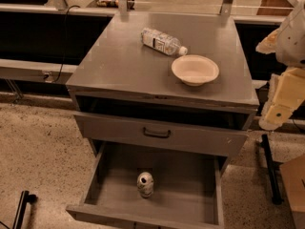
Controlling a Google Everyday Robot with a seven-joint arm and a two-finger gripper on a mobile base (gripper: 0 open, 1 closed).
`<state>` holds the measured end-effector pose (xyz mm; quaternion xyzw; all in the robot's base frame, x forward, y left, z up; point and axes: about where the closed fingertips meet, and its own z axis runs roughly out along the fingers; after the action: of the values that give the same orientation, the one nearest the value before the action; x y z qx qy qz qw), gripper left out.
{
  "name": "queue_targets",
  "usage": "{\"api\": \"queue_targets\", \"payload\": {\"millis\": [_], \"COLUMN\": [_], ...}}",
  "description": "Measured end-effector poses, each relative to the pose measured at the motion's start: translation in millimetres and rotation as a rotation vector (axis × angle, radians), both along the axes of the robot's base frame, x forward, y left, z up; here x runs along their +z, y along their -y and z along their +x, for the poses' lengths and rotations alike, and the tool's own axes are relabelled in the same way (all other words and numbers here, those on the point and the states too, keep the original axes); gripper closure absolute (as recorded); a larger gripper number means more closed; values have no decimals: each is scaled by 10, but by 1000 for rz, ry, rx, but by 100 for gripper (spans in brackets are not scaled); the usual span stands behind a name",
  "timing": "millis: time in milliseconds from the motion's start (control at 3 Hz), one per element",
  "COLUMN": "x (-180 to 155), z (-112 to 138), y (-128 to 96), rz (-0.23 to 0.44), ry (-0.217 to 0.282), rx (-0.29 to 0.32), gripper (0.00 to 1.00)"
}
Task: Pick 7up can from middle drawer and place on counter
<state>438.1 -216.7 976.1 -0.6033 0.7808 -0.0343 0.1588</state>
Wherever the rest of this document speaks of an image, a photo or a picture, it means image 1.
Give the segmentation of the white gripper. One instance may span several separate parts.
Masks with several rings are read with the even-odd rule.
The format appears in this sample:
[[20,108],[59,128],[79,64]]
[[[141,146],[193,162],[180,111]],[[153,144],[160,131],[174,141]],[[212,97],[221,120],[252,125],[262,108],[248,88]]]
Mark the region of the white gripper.
[[[263,54],[276,53],[279,29],[269,33],[255,48]],[[288,68],[282,75],[273,74],[269,81],[268,99],[258,121],[263,130],[281,127],[305,100],[305,70]]]

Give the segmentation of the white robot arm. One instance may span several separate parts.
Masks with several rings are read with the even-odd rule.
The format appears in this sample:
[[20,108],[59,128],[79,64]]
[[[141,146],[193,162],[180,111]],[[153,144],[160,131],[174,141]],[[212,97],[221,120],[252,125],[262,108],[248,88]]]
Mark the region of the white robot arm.
[[305,4],[300,1],[280,27],[272,31],[255,50],[275,53],[287,69],[273,74],[269,81],[268,100],[264,104],[259,126],[273,131],[281,127],[305,100]]

